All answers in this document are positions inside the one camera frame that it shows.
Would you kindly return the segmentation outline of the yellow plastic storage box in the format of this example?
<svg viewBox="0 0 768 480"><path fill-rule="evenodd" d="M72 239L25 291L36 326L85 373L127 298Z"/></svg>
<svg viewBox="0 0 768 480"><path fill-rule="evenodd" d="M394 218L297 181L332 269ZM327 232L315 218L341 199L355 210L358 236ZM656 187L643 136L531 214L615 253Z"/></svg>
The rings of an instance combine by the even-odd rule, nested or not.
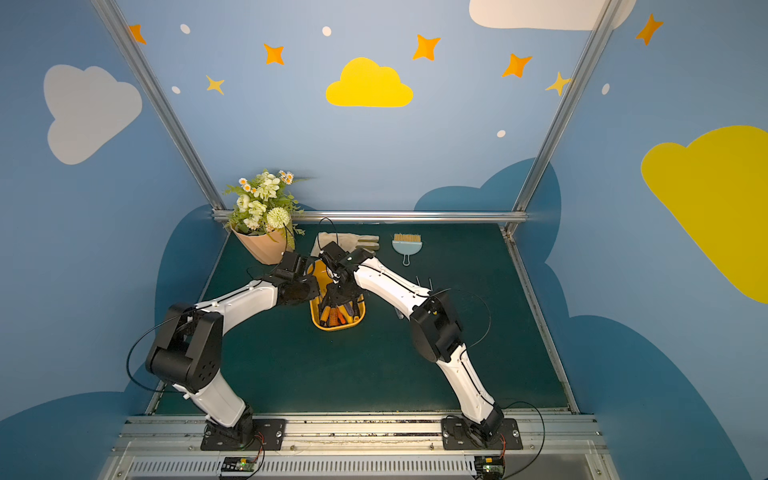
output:
<svg viewBox="0 0 768 480"><path fill-rule="evenodd" d="M327 289L334 282L323 261L316 260L308 272L315 277L319 288L319 294L309 303L311 319L317 328L327 332L343 330L352 328L363 320L366 314L363 294L347 303L333 305Z"/></svg>

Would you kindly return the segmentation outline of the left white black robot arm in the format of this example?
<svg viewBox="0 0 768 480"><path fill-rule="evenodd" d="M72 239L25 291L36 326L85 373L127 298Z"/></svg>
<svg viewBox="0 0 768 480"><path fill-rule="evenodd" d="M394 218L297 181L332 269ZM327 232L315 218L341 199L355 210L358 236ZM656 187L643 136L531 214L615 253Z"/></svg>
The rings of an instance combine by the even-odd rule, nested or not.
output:
<svg viewBox="0 0 768 480"><path fill-rule="evenodd" d="M318 283L307 276L268 276L208 302L174 304L149 348L145 368L206 415L210 436L221 435L242 447L255 436L253 410L224 378L225 338L261 313L318 295Z"/></svg>

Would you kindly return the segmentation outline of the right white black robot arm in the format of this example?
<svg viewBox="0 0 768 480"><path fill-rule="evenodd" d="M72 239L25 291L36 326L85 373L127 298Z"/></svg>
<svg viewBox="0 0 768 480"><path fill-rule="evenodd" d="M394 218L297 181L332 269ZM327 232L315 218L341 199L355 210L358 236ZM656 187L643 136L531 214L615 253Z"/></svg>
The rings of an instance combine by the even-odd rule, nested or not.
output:
<svg viewBox="0 0 768 480"><path fill-rule="evenodd" d="M493 440L504 419L503 409L471 363L463 327L448 293L410 282L374 257L357 259L344 254L339 260L325 256L323 261L335 285L373 293L409 321L414 348L445 375L471 435L478 442Z"/></svg>

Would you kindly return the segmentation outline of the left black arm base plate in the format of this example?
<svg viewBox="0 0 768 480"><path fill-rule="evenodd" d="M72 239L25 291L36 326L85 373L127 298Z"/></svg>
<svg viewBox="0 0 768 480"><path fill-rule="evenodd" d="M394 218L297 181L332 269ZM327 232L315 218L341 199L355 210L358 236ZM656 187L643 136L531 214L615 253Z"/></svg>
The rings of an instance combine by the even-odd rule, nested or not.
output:
<svg viewBox="0 0 768 480"><path fill-rule="evenodd" d="M205 425L202 451L278 451L282 447L286 420L282 418L241 419L233 427L221 426L212 420Z"/></svg>

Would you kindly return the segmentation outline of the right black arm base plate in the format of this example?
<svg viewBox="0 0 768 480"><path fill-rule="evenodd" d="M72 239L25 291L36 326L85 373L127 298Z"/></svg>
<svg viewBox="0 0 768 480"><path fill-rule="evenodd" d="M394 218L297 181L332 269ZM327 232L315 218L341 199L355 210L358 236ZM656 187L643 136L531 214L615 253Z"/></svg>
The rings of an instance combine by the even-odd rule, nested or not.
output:
<svg viewBox="0 0 768 480"><path fill-rule="evenodd" d="M523 449L520 428L513 418L504 418L493 435L485 435L463 416L448 415L441 419L440 425L445 450Z"/></svg>

